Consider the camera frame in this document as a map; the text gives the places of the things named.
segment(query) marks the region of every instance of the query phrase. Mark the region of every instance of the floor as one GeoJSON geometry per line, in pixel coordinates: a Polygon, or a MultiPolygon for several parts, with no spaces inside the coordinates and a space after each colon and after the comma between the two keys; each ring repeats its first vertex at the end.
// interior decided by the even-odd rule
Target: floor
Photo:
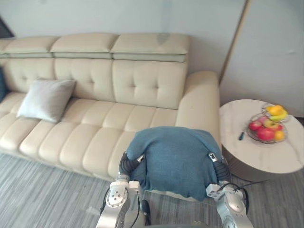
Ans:
{"type": "Polygon", "coordinates": [[[303,117],[296,117],[296,119],[304,126],[304,118],[303,117]]]}
{"type": "MultiPolygon", "coordinates": [[[[248,182],[233,177],[242,185],[248,182]]],[[[95,228],[109,182],[0,153],[1,228],[95,228]]],[[[304,172],[246,186],[255,228],[304,228],[304,172]]],[[[145,192],[152,224],[202,221],[220,228],[212,199],[188,202],[145,192]]]]}

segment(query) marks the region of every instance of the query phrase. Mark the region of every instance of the gray pillow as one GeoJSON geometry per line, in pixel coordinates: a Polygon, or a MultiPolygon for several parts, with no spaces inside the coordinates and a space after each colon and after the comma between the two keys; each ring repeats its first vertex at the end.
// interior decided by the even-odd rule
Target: gray pillow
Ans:
{"type": "Polygon", "coordinates": [[[43,119],[58,122],[71,97],[73,80],[36,80],[25,96],[17,117],[43,119]]]}

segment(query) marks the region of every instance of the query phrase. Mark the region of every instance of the red apple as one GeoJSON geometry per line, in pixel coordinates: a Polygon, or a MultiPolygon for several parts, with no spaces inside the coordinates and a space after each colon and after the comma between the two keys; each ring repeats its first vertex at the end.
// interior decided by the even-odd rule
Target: red apple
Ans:
{"type": "Polygon", "coordinates": [[[257,132],[256,135],[259,139],[263,141],[270,141],[274,138],[275,133],[272,129],[261,127],[257,132]]]}
{"type": "Polygon", "coordinates": [[[250,124],[249,124],[249,129],[252,130],[252,131],[257,131],[259,128],[262,127],[262,123],[259,122],[259,121],[252,121],[250,124]]]}
{"type": "Polygon", "coordinates": [[[276,131],[281,131],[282,129],[283,129],[283,126],[279,124],[279,126],[276,129],[276,131]]]}
{"type": "Polygon", "coordinates": [[[268,119],[268,117],[263,115],[262,117],[258,118],[257,121],[263,123],[263,122],[264,122],[265,120],[267,120],[267,119],[268,119]]]}

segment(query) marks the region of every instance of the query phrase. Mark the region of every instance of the sofa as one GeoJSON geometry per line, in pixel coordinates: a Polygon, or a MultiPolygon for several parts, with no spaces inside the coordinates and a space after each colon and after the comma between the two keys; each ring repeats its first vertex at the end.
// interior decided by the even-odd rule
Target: sofa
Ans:
{"type": "Polygon", "coordinates": [[[142,129],[202,129],[220,146],[218,78],[187,75],[189,44],[164,33],[0,39],[0,152],[112,181],[142,129]],[[36,79],[76,81],[59,123],[16,117],[36,79]]]}

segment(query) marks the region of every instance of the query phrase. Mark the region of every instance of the yellow fruit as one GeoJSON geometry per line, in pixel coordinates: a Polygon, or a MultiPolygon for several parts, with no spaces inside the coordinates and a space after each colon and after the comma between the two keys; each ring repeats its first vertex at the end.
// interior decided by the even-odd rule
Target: yellow fruit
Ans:
{"type": "Polygon", "coordinates": [[[274,115],[282,115],[283,114],[283,111],[284,111],[284,108],[280,105],[275,105],[275,106],[272,106],[268,109],[268,112],[274,116],[274,115]]]}
{"type": "Polygon", "coordinates": [[[271,129],[277,128],[278,125],[279,125],[278,123],[276,123],[276,122],[274,122],[274,121],[272,121],[272,120],[269,120],[269,119],[266,119],[266,120],[264,120],[264,122],[263,122],[263,126],[264,126],[264,127],[271,128],[271,129]]]}
{"type": "Polygon", "coordinates": [[[271,119],[272,121],[280,121],[280,120],[285,119],[287,117],[287,115],[288,115],[288,112],[286,110],[283,110],[283,114],[271,116],[271,117],[269,117],[269,119],[271,119]]]}
{"type": "Polygon", "coordinates": [[[274,137],[274,139],[276,141],[282,141],[284,138],[285,138],[284,132],[282,132],[282,131],[275,131],[275,137],[274,137]]]}

